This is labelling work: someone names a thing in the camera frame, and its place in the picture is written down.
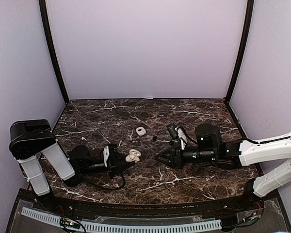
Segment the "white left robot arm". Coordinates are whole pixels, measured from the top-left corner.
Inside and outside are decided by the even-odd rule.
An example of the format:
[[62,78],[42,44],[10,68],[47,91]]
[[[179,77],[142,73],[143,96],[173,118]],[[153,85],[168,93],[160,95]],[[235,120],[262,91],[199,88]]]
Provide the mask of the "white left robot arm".
[[66,186],[74,187],[85,181],[85,174],[108,173],[110,178],[123,176],[123,172],[140,161],[141,153],[131,149],[128,154],[119,153],[116,144],[102,149],[101,159],[90,155],[85,145],[76,146],[65,153],[46,119],[24,120],[10,127],[9,150],[19,163],[22,172],[40,197],[40,204],[49,212],[59,207],[51,195],[51,187],[43,173],[40,157],[44,156]]

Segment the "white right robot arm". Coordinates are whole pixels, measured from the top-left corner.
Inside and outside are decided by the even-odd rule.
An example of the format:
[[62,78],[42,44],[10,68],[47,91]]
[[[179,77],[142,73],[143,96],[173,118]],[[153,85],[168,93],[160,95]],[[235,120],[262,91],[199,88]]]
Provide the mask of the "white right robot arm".
[[155,155],[155,160],[170,168],[182,168],[186,163],[206,163],[230,170],[285,159],[282,165],[246,183],[245,194],[238,199],[238,207],[243,211],[255,205],[257,198],[291,182],[291,132],[258,141],[244,137],[224,143],[220,128],[205,123],[195,128],[195,146],[189,147],[190,137],[182,127],[170,124],[167,129],[177,144]]

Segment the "white earbud charging case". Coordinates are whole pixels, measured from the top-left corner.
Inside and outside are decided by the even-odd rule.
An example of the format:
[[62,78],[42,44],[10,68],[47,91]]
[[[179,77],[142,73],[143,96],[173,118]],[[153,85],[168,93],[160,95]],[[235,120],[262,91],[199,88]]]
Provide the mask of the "white earbud charging case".
[[141,153],[136,149],[131,149],[129,154],[125,157],[127,162],[139,162],[140,161]]

